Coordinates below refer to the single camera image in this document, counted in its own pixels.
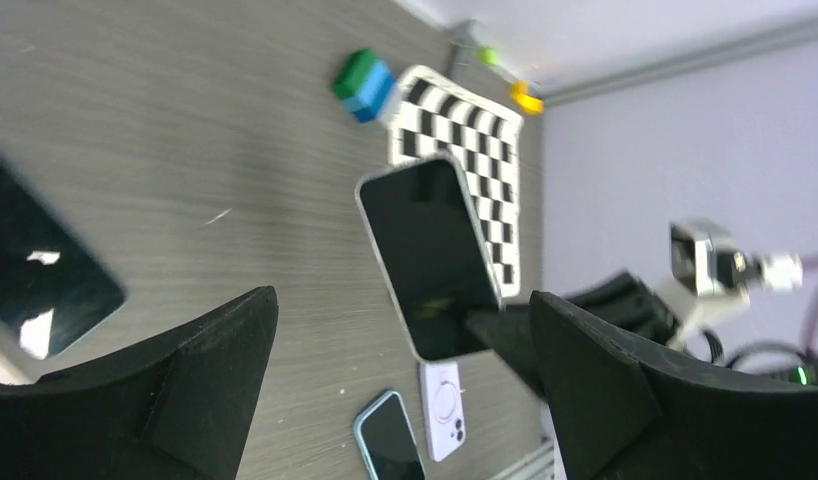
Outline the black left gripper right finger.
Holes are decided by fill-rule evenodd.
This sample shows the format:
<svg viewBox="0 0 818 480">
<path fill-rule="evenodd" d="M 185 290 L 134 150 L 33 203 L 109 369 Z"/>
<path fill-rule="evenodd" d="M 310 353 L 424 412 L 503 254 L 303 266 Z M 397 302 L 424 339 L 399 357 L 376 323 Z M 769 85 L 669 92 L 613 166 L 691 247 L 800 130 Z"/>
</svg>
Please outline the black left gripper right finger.
<svg viewBox="0 0 818 480">
<path fill-rule="evenodd" d="M 818 479 L 818 387 L 714 366 L 534 292 L 529 319 L 571 479 Z"/>
</svg>

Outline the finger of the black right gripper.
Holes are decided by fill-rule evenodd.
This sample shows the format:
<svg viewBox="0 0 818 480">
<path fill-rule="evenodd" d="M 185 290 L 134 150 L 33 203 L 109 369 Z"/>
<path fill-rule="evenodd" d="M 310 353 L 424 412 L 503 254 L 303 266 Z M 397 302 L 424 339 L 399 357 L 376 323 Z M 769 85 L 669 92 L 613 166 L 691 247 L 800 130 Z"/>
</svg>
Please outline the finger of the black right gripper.
<svg viewBox="0 0 818 480">
<path fill-rule="evenodd" d="M 537 398 L 545 398 L 528 305 L 507 305 L 500 311 L 473 310 L 464 323 Z"/>
</svg>

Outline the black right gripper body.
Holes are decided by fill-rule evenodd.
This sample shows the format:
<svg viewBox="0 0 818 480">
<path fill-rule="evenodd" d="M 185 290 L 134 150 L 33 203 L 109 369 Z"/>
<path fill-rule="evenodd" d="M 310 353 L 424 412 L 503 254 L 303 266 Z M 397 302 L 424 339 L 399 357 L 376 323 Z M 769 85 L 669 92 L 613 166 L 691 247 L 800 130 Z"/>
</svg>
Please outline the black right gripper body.
<svg viewBox="0 0 818 480">
<path fill-rule="evenodd" d="M 675 315 L 655 292 L 627 270 L 565 299 L 618 328 L 661 345 L 667 344 L 679 327 Z"/>
</svg>

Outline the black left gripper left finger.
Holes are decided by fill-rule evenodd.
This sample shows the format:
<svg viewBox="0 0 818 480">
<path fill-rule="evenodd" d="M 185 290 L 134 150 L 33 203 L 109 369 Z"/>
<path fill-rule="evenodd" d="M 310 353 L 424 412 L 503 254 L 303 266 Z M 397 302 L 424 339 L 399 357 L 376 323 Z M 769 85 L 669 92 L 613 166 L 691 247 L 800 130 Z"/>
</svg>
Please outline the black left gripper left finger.
<svg viewBox="0 0 818 480">
<path fill-rule="evenodd" d="M 0 385 L 0 479 L 232 479 L 278 323 L 255 288 L 27 385 Z"/>
</svg>

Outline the teal phone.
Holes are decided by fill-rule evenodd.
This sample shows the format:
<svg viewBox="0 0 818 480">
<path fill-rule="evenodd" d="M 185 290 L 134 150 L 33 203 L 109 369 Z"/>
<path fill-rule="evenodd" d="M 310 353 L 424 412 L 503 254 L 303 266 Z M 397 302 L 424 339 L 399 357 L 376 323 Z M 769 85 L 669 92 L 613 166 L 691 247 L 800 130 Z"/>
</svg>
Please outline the teal phone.
<svg viewBox="0 0 818 480">
<path fill-rule="evenodd" d="M 363 178 L 356 200 L 418 359 L 442 362 L 487 345 L 466 325 L 502 295 L 461 166 L 437 154 Z"/>
</svg>

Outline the lilac phone case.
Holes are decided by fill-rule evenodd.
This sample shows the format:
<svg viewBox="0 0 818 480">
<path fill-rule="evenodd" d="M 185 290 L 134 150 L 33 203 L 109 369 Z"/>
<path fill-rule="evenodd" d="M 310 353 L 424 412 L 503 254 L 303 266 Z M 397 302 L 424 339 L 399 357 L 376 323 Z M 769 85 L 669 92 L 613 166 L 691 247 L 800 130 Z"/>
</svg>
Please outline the lilac phone case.
<svg viewBox="0 0 818 480">
<path fill-rule="evenodd" d="M 421 363 L 419 384 L 429 457 L 442 462 L 466 440 L 458 364 Z"/>
</svg>

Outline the yellow curved toy piece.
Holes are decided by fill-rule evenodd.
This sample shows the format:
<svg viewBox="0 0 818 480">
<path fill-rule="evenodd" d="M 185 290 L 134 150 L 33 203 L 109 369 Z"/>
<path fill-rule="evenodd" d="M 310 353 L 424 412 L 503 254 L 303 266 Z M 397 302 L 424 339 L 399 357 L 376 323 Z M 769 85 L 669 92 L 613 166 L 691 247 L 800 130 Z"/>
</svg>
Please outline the yellow curved toy piece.
<svg viewBox="0 0 818 480">
<path fill-rule="evenodd" d="M 530 86 L 525 81 L 511 84 L 510 97 L 527 114 L 538 115 L 544 111 L 543 100 L 531 94 Z"/>
</svg>

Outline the black white chessboard mat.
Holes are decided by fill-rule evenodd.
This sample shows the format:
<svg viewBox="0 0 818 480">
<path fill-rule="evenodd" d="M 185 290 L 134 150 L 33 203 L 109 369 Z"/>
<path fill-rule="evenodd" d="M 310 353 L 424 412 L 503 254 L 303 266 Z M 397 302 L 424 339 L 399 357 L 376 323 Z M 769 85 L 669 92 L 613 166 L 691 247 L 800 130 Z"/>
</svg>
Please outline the black white chessboard mat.
<svg viewBox="0 0 818 480">
<path fill-rule="evenodd" d="M 518 296 L 523 118 L 428 66 L 407 68 L 397 86 L 402 103 L 389 125 L 389 163 L 443 150 L 460 162 L 501 294 Z"/>
</svg>

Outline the small green cube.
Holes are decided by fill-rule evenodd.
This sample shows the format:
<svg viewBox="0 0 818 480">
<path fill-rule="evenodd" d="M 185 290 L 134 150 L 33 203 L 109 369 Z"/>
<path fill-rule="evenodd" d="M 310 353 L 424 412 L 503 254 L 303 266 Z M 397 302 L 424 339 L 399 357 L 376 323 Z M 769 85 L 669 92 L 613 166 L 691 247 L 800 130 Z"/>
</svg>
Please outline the small green cube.
<svg viewBox="0 0 818 480">
<path fill-rule="evenodd" d="M 476 50 L 476 57 L 481 64 L 487 67 L 494 67 L 498 65 L 498 54 L 496 50 L 490 46 L 482 46 Z"/>
</svg>

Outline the green blue block stack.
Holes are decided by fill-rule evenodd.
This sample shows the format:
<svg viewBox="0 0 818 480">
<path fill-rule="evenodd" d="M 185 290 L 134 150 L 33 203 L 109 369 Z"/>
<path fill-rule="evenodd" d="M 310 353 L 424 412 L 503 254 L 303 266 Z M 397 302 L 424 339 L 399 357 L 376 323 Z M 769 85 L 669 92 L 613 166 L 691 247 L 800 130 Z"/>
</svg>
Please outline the green blue block stack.
<svg viewBox="0 0 818 480">
<path fill-rule="evenodd" d="M 400 104 L 401 89 L 388 65 L 371 48 L 353 52 L 331 90 L 358 123 L 378 122 L 388 129 Z"/>
</svg>

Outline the grey metal bracket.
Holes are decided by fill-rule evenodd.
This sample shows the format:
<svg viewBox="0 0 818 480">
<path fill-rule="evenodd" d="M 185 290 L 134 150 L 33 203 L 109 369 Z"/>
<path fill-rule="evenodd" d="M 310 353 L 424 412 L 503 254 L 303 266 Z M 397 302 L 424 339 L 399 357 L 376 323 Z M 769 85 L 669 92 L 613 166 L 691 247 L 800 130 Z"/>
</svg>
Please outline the grey metal bracket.
<svg viewBox="0 0 818 480">
<path fill-rule="evenodd" d="M 447 76 L 457 84 L 462 83 L 471 57 L 481 47 L 479 31 L 480 23 L 477 20 L 465 20 L 449 30 L 453 48 Z"/>
</svg>

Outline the aluminium frame rail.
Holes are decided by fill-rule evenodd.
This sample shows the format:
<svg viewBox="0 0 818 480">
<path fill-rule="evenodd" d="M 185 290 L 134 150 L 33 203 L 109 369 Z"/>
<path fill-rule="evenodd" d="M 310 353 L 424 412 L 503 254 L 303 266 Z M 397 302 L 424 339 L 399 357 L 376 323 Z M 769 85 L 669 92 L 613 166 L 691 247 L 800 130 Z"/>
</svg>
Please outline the aluminium frame rail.
<svg viewBox="0 0 818 480">
<path fill-rule="evenodd" d="M 547 105 L 818 40 L 818 1 L 402 1 Z"/>
</svg>

